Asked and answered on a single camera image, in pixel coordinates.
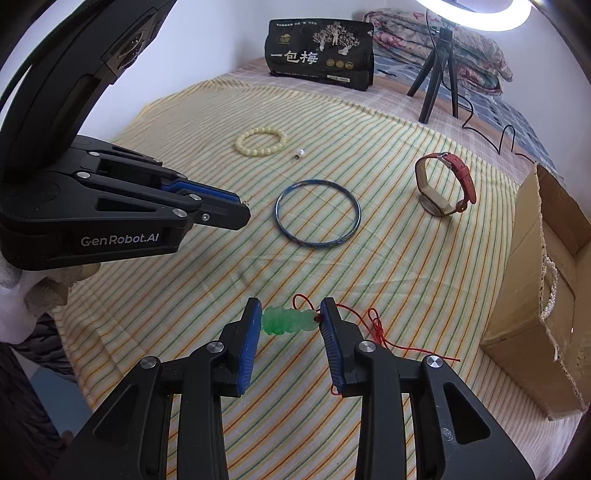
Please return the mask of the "left hand white glove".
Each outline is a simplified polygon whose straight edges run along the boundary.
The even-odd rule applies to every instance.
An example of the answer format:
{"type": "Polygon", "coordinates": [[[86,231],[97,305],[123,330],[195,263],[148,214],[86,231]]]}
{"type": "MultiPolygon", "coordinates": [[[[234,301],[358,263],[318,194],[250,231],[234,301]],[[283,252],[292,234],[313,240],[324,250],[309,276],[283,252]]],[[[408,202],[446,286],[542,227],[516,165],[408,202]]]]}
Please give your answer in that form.
{"type": "Polygon", "coordinates": [[[69,289],[98,272],[100,264],[44,271],[21,270],[1,257],[1,341],[20,344],[45,313],[68,302],[69,289]]]}

